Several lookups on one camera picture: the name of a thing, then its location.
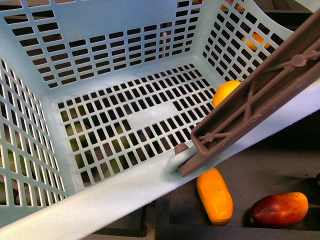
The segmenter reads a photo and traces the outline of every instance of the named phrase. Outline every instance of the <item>black surface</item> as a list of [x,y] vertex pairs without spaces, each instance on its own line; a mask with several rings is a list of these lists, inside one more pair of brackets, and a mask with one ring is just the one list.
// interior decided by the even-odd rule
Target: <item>black surface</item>
[[[320,239],[320,111],[243,150],[216,166],[234,202],[225,226],[211,225],[196,191],[195,180],[156,201],[157,240],[187,239]],[[257,228],[248,211],[259,199],[302,192],[307,216],[286,229]]]
[[94,232],[94,234],[143,238],[147,235],[145,216],[146,207],[144,206]]

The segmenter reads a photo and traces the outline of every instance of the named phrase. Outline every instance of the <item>orange fruit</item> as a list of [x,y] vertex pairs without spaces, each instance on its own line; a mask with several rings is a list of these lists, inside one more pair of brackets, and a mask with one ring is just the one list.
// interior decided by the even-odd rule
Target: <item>orange fruit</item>
[[213,96],[213,107],[216,108],[233,90],[239,85],[240,81],[231,80],[218,87],[215,95]]
[[[230,6],[234,3],[234,0],[225,0]],[[225,6],[225,5],[221,5],[221,7],[220,7],[221,9],[227,9],[227,7]],[[244,9],[244,7],[243,6],[241,6],[241,5],[239,5],[239,4],[237,4],[236,5],[236,7],[235,7],[236,9],[238,9],[238,10],[243,10]]]
[[[256,40],[259,44],[262,44],[262,42],[264,41],[264,39],[257,33],[253,33],[252,38],[254,40]],[[241,40],[242,40],[242,42],[244,42],[246,40],[246,37],[244,36]],[[258,49],[258,47],[250,40],[246,43],[246,45],[254,52],[257,51],[257,49]],[[267,49],[269,47],[270,47],[270,44],[267,42],[264,45],[264,48]]]

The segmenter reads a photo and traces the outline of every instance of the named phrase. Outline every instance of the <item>toy fruit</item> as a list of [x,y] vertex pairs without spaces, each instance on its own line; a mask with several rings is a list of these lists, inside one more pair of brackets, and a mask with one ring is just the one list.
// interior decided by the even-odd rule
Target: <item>toy fruit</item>
[[[234,3],[234,0],[225,0],[230,6]],[[227,9],[227,7],[225,6],[225,5],[221,5],[221,8],[222,9]],[[244,7],[243,6],[241,6],[241,5],[239,5],[239,4],[237,4],[236,5],[236,7],[235,7],[237,10],[243,10],[244,9]]]
[[[264,41],[264,39],[257,33],[253,33],[252,35],[252,38],[254,40],[256,40],[259,44],[262,44],[262,42]],[[242,42],[244,42],[246,40],[246,37],[244,36],[242,39]],[[258,47],[252,42],[252,41],[248,41],[246,43],[246,45],[252,50],[252,51],[257,51]],[[267,42],[265,45],[264,45],[264,48],[267,49],[270,47],[270,44]]]
[[[26,187],[26,188],[24,189],[24,193],[25,193],[26,204],[27,204],[28,206],[31,206],[32,203],[33,203],[33,201],[32,201],[32,199],[31,199],[31,194],[30,194],[29,187]],[[39,191],[35,191],[35,199],[36,199],[37,205],[38,205],[38,206],[41,206],[41,199],[40,199]],[[19,195],[16,196],[16,198],[15,198],[15,204],[16,204],[16,205],[21,205],[21,204],[20,204],[20,197],[19,197]]]
[[213,107],[216,108],[240,83],[240,81],[231,80],[220,85],[213,96]]
[[193,5],[202,4],[202,0],[193,0],[192,4]]
[[[16,172],[16,164],[15,164],[15,157],[14,154],[12,152],[8,153],[8,159],[9,159],[9,167],[10,170],[12,172]],[[20,157],[20,165],[21,165],[21,170],[22,170],[22,174],[24,176],[27,176],[27,170],[26,170],[26,166],[25,166],[25,160],[23,157]],[[2,156],[0,156],[0,167],[3,168],[3,164],[2,164]]]
[[303,220],[308,208],[308,199],[301,192],[269,195],[251,207],[250,222],[263,228],[281,229]]
[[0,181],[0,205],[7,204],[5,183]]
[[211,223],[227,224],[234,212],[234,202],[220,172],[212,168],[198,176],[196,188]]

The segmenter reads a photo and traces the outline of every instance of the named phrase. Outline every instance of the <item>yellow lemon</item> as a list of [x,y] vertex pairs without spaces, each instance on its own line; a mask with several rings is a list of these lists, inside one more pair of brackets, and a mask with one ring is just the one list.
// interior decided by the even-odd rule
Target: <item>yellow lemon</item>
[[[259,34],[257,33],[253,33],[252,34],[252,38],[254,40],[256,40],[259,44],[262,44],[262,42],[264,41],[263,37],[261,37]],[[242,39],[242,42],[244,42],[246,40],[246,37],[244,36]],[[252,41],[248,41],[246,43],[246,45],[248,46],[248,48],[250,48],[252,51],[257,51],[258,47],[252,42]],[[264,48],[267,49],[270,47],[270,44],[267,42],[265,45],[264,45]]]
[[231,80],[219,86],[213,96],[213,107],[216,108],[240,83],[240,81]]

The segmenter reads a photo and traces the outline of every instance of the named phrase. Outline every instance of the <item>mango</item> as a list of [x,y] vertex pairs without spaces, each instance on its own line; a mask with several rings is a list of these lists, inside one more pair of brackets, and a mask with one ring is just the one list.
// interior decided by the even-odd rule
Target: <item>mango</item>
[[252,205],[250,222],[263,228],[282,229],[302,221],[308,209],[308,199],[301,192],[269,195]]

